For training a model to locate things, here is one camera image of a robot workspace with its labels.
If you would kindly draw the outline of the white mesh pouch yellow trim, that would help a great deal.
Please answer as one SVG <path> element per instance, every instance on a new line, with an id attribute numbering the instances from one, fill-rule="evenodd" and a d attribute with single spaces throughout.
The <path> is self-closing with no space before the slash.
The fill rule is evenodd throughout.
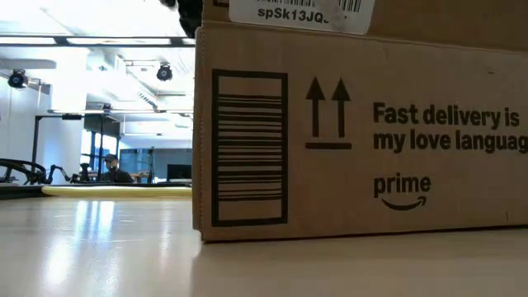
<path id="1" fill-rule="evenodd" d="M 43 186 L 41 191 L 46 195 L 68 197 L 192 197 L 192 189 L 188 187 Z"/>

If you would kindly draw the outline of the person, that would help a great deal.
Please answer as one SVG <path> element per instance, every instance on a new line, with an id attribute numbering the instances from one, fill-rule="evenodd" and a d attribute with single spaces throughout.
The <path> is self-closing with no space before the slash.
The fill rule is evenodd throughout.
<path id="1" fill-rule="evenodd" d="M 118 184 L 132 184 L 134 179 L 132 176 L 119 168 L 119 160 L 114 154 L 107 154 L 104 159 L 107 172 L 101 175 L 103 182 L 111 182 Z"/>

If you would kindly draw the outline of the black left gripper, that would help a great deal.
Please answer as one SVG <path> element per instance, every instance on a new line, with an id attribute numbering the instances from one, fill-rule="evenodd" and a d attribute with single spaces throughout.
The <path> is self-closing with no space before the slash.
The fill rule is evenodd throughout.
<path id="1" fill-rule="evenodd" d="M 202 0 L 158 0 L 169 10 L 177 11 L 179 23 L 187 38 L 195 38 L 202 24 Z"/>

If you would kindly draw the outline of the brown cardboard shipping box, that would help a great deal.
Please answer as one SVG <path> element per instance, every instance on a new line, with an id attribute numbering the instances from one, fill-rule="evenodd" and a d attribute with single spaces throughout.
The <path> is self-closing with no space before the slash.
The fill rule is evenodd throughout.
<path id="1" fill-rule="evenodd" d="M 203 0 L 206 242 L 528 225 L 528 0 Z"/>

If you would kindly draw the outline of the black monitor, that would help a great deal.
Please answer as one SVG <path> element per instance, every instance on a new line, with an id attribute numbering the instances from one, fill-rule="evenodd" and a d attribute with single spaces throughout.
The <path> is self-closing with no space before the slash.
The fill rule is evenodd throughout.
<path id="1" fill-rule="evenodd" d="M 167 179 L 173 180 L 189 180 L 192 178 L 192 166 L 189 164 L 168 164 L 167 165 Z"/>

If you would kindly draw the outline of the black overhead frame beam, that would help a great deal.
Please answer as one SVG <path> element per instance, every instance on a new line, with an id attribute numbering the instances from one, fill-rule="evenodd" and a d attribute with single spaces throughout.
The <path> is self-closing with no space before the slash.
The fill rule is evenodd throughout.
<path id="1" fill-rule="evenodd" d="M 0 47 L 192 48 L 195 45 L 193 39 L 179 36 L 0 35 Z"/>

